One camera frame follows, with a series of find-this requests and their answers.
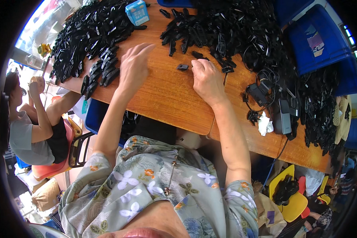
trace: blue juice box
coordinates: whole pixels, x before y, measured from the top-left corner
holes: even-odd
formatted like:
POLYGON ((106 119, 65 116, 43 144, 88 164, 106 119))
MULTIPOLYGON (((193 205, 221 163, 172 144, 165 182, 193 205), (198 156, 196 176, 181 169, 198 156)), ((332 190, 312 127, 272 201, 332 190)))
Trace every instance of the blue juice box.
POLYGON ((135 26, 140 26, 150 20, 148 16, 147 6, 143 0, 138 0, 126 6, 126 13, 130 21, 135 26))

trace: red chair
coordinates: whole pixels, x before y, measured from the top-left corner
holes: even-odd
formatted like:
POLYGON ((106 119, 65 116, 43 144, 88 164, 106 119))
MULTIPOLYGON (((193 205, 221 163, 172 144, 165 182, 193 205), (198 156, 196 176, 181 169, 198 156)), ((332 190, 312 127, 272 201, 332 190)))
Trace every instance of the red chair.
MULTIPOLYGON (((299 183, 299 193, 301 193, 301 194, 304 194, 304 192, 305 192, 305 176, 301 176, 300 178, 299 178, 299 181, 298 181, 298 183, 299 183)), ((301 218, 306 218, 306 217, 308 217, 308 215, 309 215, 309 213, 310 213, 311 211, 309 210, 309 208, 308 207, 306 207, 305 209, 304 209, 304 211, 300 214, 300 216, 301 216, 301 218)))
MULTIPOLYGON (((75 136, 75 131, 73 127, 64 120, 65 122, 65 128, 66 128, 66 138, 68 145, 71 145, 74 136, 75 136)), ((44 178, 52 177, 56 174, 63 173, 67 170, 70 170, 69 166, 69 156, 70 156, 70 147, 69 147, 69 152, 67 158, 59 163, 59 164, 52 164, 52 165, 32 165, 32 171, 33 171, 33 176, 35 177, 36 180, 41 181, 44 178)))

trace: chair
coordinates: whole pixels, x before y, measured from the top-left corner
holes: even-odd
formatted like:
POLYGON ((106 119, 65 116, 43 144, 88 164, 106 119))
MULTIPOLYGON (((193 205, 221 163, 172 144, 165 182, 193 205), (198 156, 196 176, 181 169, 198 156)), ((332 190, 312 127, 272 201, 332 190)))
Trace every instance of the chair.
MULTIPOLYGON (((301 176, 300 178, 299 178, 299 181, 298 181, 298 183, 299 183, 299 193, 300 194, 304 194, 304 192, 305 192, 305 176, 301 176)), ((308 215, 309 215, 309 213, 310 213, 311 211, 309 210, 309 207, 306 207, 305 209, 304 209, 304 211, 300 214, 300 216, 301 216, 301 218, 302 219, 304 219, 304 218, 306 218, 306 217, 308 217, 308 215)))
POLYGON ((41 181, 44 178, 51 178, 56 174, 66 172, 72 168, 82 167, 86 163, 86 152, 89 145, 89 139, 86 143, 86 150, 84 155, 84 160, 79 162, 79 154, 81 152, 81 146, 86 138, 93 135, 92 132, 82 134, 81 128, 69 118, 69 121, 64 119, 66 128, 66 138, 69 145, 67 158, 59 163, 52 165, 32 165, 33 176, 36 180, 41 181))
MULTIPOLYGON (((280 181, 284 180, 286 178, 286 175, 292 176, 292 180, 294 180, 294 175, 295 175, 295 165, 290 165, 288 166, 285 170, 283 170, 280 174, 278 174, 268 185, 268 194, 269 198, 272 200, 273 195, 275 194, 277 190, 277 185, 280 181)), ((294 195, 290 197, 288 200, 288 205, 287 206, 277 206, 279 211, 281 211, 283 218, 287 222, 292 222, 294 221, 302 212, 304 212, 305 208, 308 205, 308 200, 307 198, 297 192, 294 195)))
POLYGON ((318 199, 321 201, 324 201, 327 205, 330 203, 330 197, 323 193, 325 193, 324 189, 325 189, 325 186, 327 185, 328 178, 329 178, 328 176, 324 177, 324 179, 322 180, 321 186, 320 186, 320 190, 318 192, 318 199))

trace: lips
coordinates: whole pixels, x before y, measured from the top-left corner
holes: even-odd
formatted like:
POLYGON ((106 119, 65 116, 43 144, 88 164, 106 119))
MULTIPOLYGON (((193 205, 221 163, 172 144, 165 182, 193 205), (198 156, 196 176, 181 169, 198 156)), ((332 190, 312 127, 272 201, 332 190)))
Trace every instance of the lips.
POLYGON ((132 238, 164 238, 162 236, 161 231, 155 230, 153 228, 136 228, 130 230, 128 233, 123 236, 124 238, 132 237, 132 238))

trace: yellow toy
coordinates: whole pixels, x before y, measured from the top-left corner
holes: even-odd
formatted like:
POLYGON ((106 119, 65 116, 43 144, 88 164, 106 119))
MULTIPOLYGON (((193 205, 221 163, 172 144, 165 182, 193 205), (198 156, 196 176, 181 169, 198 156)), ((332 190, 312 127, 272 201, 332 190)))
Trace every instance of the yellow toy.
POLYGON ((42 58, 44 58, 47 54, 49 54, 50 52, 52 52, 52 49, 50 48, 49 44, 41 44, 38 48, 37 48, 38 53, 42 56, 42 58))

